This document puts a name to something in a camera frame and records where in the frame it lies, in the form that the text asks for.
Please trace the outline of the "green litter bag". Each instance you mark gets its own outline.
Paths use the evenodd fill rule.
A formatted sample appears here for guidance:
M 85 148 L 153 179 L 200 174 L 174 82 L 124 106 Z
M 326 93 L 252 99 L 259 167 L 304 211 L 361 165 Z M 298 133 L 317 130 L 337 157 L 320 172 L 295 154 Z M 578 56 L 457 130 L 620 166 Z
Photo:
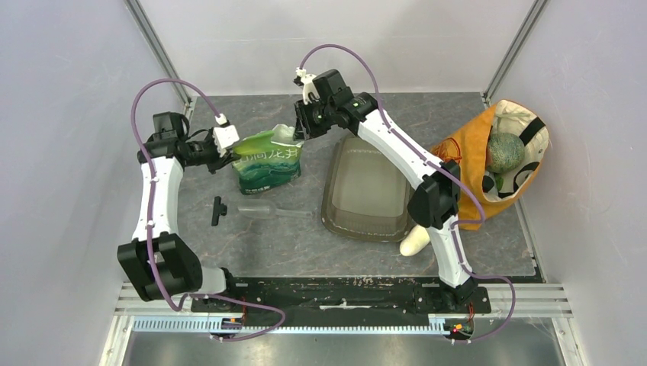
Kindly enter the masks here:
M 301 176 L 304 141 L 294 136 L 294 127 L 277 124 L 271 130 L 247 137 L 233 148 L 239 156 L 232 166 L 241 194 L 259 194 Z

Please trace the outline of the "black bag clip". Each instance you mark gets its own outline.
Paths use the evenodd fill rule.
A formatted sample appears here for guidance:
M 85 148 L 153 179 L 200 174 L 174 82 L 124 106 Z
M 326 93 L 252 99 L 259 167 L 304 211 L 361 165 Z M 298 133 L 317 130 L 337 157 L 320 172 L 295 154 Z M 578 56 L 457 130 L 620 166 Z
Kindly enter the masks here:
M 217 226 L 221 217 L 225 217 L 228 212 L 227 205 L 222 201 L 221 196 L 215 196 L 211 214 L 211 226 Z

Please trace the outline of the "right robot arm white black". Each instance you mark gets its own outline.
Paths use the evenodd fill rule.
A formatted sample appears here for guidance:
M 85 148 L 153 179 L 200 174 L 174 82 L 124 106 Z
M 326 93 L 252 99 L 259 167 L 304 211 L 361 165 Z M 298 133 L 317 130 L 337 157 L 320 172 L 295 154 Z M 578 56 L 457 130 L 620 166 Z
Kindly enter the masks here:
M 373 96 L 353 94 L 336 69 L 319 75 L 298 69 L 293 82 L 302 90 L 301 100 L 295 102 L 295 139 L 314 139 L 337 126 L 394 164 L 414 189 L 407 211 L 430 238 L 439 265 L 442 305 L 451 312 L 468 306 L 478 283 L 470 274 L 458 230 L 459 165 L 426 151 L 380 109 Z

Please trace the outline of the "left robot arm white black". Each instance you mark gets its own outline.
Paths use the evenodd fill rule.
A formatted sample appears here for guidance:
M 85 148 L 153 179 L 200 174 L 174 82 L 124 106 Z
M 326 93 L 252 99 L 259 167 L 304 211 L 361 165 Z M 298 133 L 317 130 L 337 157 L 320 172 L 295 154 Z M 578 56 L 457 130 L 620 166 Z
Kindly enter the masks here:
M 185 169 L 205 166 L 211 174 L 238 160 L 237 129 L 225 116 L 193 140 L 188 118 L 176 112 L 153 115 L 154 132 L 137 154 L 143 177 L 140 216 L 131 241 L 117 248 L 117 260 L 141 300 L 165 300 L 198 291 L 203 270 L 180 238 L 179 188 Z

